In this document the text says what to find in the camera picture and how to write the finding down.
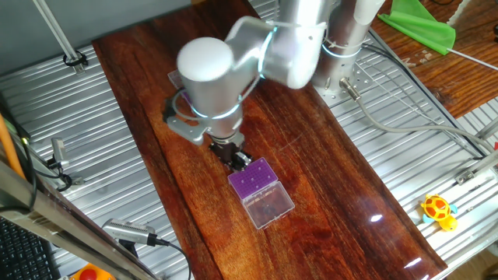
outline purple box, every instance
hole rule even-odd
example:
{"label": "purple box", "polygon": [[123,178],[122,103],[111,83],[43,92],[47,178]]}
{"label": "purple box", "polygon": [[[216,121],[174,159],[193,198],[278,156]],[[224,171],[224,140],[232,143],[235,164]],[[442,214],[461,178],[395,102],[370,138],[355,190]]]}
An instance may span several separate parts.
{"label": "purple box", "polygon": [[228,176],[256,229],[283,217],[295,205],[265,159]]}

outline orange object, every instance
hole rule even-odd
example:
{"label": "orange object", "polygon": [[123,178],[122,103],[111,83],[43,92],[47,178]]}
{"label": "orange object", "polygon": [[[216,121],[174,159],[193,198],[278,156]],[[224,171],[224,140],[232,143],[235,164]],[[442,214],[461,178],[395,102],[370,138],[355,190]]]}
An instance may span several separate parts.
{"label": "orange object", "polygon": [[96,267],[93,264],[87,264],[73,275],[71,280],[116,280],[109,272]]}
{"label": "orange object", "polygon": [[24,180],[23,169],[21,168],[21,164],[19,163],[19,159],[17,158],[16,149],[14,148],[14,143],[10,138],[9,130],[5,125],[5,121],[3,120],[2,115],[0,114],[0,141],[2,141],[3,148],[5,149],[5,154],[7,155],[7,160],[9,161],[10,167]]}

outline green object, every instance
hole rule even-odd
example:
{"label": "green object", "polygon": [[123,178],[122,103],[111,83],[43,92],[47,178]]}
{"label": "green object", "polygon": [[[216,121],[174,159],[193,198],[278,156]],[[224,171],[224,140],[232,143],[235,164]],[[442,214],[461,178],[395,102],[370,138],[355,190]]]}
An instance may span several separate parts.
{"label": "green object", "polygon": [[379,18],[440,54],[447,54],[448,48],[453,48],[455,30],[434,19],[419,0],[393,0],[391,14]]}

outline wooden board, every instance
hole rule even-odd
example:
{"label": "wooden board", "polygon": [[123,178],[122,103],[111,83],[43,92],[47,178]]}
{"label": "wooden board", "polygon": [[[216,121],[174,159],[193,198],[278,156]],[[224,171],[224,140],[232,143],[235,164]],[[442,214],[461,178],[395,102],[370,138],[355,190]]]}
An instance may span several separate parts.
{"label": "wooden board", "polygon": [[[422,0],[427,10],[442,23],[456,12],[462,0],[450,5],[437,5]],[[389,14],[391,0],[380,13]],[[456,51],[498,66],[498,43],[493,27],[498,24],[498,5],[492,0],[471,0],[454,22]],[[445,56],[418,43],[379,19],[372,28],[417,75],[421,82],[448,109],[453,117],[461,117],[489,100],[498,97],[498,71],[479,65],[456,54]]]}
{"label": "wooden board", "polygon": [[311,86],[264,81],[244,101],[247,151],[296,204],[267,229],[251,223],[209,140],[197,147],[163,123],[181,47],[223,39],[245,15],[256,16],[247,2],[206,1],[93,42],[195,278],[419,280],[445,269]]}

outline metal rack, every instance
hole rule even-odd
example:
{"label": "metal rack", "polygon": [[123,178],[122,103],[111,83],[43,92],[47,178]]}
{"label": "metal rack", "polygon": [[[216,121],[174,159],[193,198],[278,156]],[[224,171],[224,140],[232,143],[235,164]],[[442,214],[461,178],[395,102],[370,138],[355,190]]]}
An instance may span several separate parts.
{"label": "metal rack", "polygon": [[[250,3],[262,19],[278,14],[275,0]],[[375,33],[368,39],[368,44],[389,51]],[[85,185],[63,194],[68,201],[98,226],[109,218],[126,219],[152,226],[162,238],[177,244],[93,48],[80,51],[89,62],[81,75],[56,58],[0,77],[0,91],[16,119],[33,136],[32,147],[43,158],[51,156],[50,138],[64,139],[71,158],[67,173],[85,178]],[[437,122],[477,133],[498,117],[498,100],[492,100],[481,111],[456,121],[416,78],[411,79],[388,59],[368,50],[362,50],[359,57],[355,83],[372,115],[384,124],[406,127]],[[345,132],[448,263],[441,278],[498,239],[495,174],[484,173],[462,185],[455,180],[478,165],[475,158],[484,153],[476,145],[438,131],[385,133],[363,117],[347,93],[322,95]],[[487,128],[486,135],[491,135],[494,127]],[[437,224],[422,223],[419,203],[428,193],[438,193],[460,208],[457,231],[445,233]],[[137,251],[156,275],[187,278],[187,263],[172,248],[142,246]],[[62,275],[86,263],[63,249],[54,247],[53,254]]]}

